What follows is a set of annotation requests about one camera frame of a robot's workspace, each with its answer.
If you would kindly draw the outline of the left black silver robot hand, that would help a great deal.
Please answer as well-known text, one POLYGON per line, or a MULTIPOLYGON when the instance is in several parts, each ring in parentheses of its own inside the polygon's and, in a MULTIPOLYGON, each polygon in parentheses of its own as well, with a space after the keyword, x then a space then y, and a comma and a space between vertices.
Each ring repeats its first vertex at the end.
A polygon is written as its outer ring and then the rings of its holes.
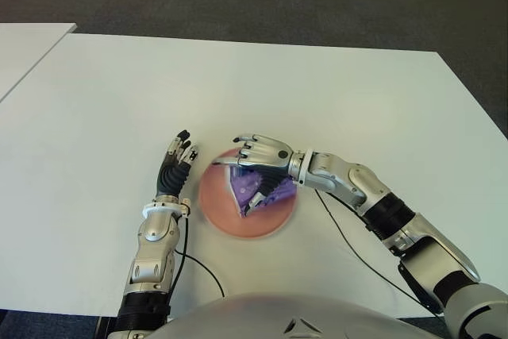
POLYGON ((182 130, 169 144, 156 181, 156 197, 178 198, 191 167, 198 158, 198 147, 191 144, 191 134, 182 130))

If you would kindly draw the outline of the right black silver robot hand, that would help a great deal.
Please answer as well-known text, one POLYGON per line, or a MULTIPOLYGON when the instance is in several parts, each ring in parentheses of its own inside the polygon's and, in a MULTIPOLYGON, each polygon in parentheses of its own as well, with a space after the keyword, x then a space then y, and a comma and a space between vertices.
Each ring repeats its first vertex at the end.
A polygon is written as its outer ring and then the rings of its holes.
POLYGON ((241 168, 259 175, 259 186, 241 209, 247 217, 254 210, 265 206, 270 195, 290 178, 289 165, 294 150, 282 141, 254 133, 239 135, 233 142, 242 143, 235 155, 217 157, 212 165, 241 168))

